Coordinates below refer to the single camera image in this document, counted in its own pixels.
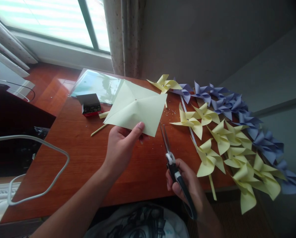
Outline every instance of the scissors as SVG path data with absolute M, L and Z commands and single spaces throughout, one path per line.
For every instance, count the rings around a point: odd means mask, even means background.
M 193 200 L 191 198 L 191 195 L 189 193 L 189 190 L 188 190 L 186 184 L 184 183 L 183 177 L 181 176 L 181 174 L 175 164 L 174 155 L 170 151 L 170 144 L 169 144 L 169 140 L 168 140 L 165 126 L 161 126 L 161 122 L 159 123 L 159 125 L 160 125 L 162 137 L 164 139 L 164 143 L 165 143 L 165 147 L 166 147 L 167 167 L 170 171 L 172 181 L 178 182 L 178 184 L 180 185 L 180 188 L 183 191 L 183 194 L 188 202 L 188 204 L 183 202 L 184 207 L 187 210 L 191 219 L 196 220 L 197 219 L 197 211 L 195 209 L 195 206 L 194 206 Z

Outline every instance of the window frame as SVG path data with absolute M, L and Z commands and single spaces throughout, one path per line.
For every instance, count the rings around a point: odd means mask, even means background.
M 16 27 L 11 27 L 11 26 L 5 25 L 1 19 L 0 19 L 0 23 L 2 23 L 2 25 L 4 27 L 6 27 L 9 31 L 16 31 L 16 32 L 20 32 L 20 33 L 24 33 L 24 34 L 28 34 L 28 35 L 32 35 L 32 36 L 37 36 L 37 37 L 40 37 L 40 38 L 43 38 L 43 39 L 52 40 L 52 41 L 56 41 L 56 42 L 76 46 L 76 47 L 79 47 L 79 48 L 82 48 L 82 49 L 87 49 L 87 50 L 96 51 L 96 52 L 104 53 L 104 54 L 107 54 L 107 55 L 111 55 L 110 52 L 104 51 L 104 50 L 101 50 L 101 49 L 98 48 L 97 39 L 96 39 L 95 31 L 94 31 L 94 28 L 93 28 L 93 24 L 92 24 L 90 12 L 89 12 L 86 0 L 78 0 L 78 2 L 79 2 L 79 5 L 80 5 L 80 9 L 81 9 L 81 12 L 82 12 L 82 15 L 83 15 L 83 19 L 84 19 L 85 25 L 87 27 L 87 30 L 88 30 L 88 33 L 89 33 L 93 48 L 89 47 L 89 46 L 85 46 L 85 45 L 80 45 L 80 44 L 77 44 L 77 43 L 74 43 L 74 42 L 54 38 L 54 37 L 51 37 L 51 36 L 46 36 L 46 35 L 42 35 L 42 34 L 39 34 L 39 33 L 18 29 Z

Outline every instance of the yellow pinwheel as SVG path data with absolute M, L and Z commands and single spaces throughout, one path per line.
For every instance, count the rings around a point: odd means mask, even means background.
M 223 173 L 226 173 L 226 172 L 225 172 L 222 157 L 219 156 L 214 150 L 211 149 L 212 140 L 213 138 L 209 139 L 200 147 L 198 147 L 194 142 L 193 144 L 202 161 L 200 168 L 198 170 L 197 176 L 198 177 L 209 176 L 213 198 L 214 200 L 217 200 L 211 173 L 214 171 L 215 166 L 218 167 Z
M 201 123 L 197 119 L 192 117 L 193 114 L 185 113 L 182 109 L 181 104 L 179 104 L 179 112 L 180 112 L 180 122 L 172 122 L 171 124 L 191 127 L 194 133 L 200 139 L 202 139 L 203 127 Z
M 233 127 L 227 121 L 225 121 L 225 124 L 227 126 L 227 129 L 231 132 L 230 134 L 227 134 L 227 138 L 230 141 L 230 144 L 235 146 L 242 145 L 243 147 L 251 150 L 251 140 L 248 139 L 248 137 L 243 132 L 241 132 L 241 130 L 248 128 L 249 126 L 242 125 Z
M 163 74 L 160 79 L 154 83 L 147 79 L 147 81 L 158 89 L 161 90 L 161 94 L 166 93 L 169 89 L 182 89 L 182 87 L 174 80 L 167 80 L 169 74 Z
M 258 153 L 255 157 L 254 173 L 263 181 L 270 198 L 275 200 L 275 198 L 279 195 L 281 188 L 274 176 L 286 180 L 283 174 L 279 170 L 264 164 L 264 161 Z
M 230 147 L 227 150 L 228 159 L 224 160 L 224 163 L 233 168 L 240 168 L 248 162 L 245 155 L 250 154 L 255 154 L 255 152 L 247 148 Z
M 201 123 L 203 126 L 211 123 L 211 121 L 214 121 L 216 124 L 220 124 L 220 118 L 218 117 L 218 114 L 209 110 L 207 108 L 207 103 L 204 103 L 200 108 L 196 108 L 195 106 L 193 107 L 196 111 L 194 118 L 202 119 Z
M 256 205 L 256 198 L 253 187 L 263 192 L 267 192 L 262 181 L 254 178 L 254 169 L 249 164 L 244 164 L 233 176 L 233 180 L 241 191 L 240 194 L 240 208 L 241 213 L 249 211 Z
M 224 128 L 224 121 L 221 121 L 212 131 L 208 128 L 212 136 L 217 142 L 219 154 L 224 154 L 230 147 L 230 142 L 228 141 L 227 134 L 231 133 L 230 131 Z

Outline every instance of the black scissor handle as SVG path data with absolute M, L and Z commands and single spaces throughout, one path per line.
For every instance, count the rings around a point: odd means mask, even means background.
M 183 205 L 185 207 L 185 209 L 187 210 L 189 216 L 191 217 L 191 219 L 196 220 L 197 219 L 197 211 L 195 209 L 193 200 L 191 198 L 190 192 L 183 180 L 183 177 L 181 176 L 178 168 L 176 167 L 175 164 L 170 165 L 169 163 L 167 163 L 167 167 L 170 170 L 170 175 L 171 178 L 173 180 L 173 182 L 178 182 L 178 184 L 180 185 L 181 190 L 183 191 L 183 194 L 188 202 L 188 204 L 186 204 L 185 202 L 183 202 Z

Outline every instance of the hand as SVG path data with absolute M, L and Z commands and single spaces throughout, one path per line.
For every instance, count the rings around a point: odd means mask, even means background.
M 199 237 L 224 237 L 222 226 L 208 202 L 193 170 L 181 159 L 176 159 L 175 164 L 188 187 L 193 204 L 197 210 Z M 178 182 L 173 183 L 169 170 L 166 172 L 166 178 L 168 191 L 174 191 L 182 201 L 188 204 Z
M 134 129 L 128 130 L 114 126 L 108 136 L 107 153 L 102 165 L 111 175 L 118 178 L 127 168 L 136 141 L 141 143 L 149 139 L 142 133 L 145 128 L 143 122 L 139 122 Z

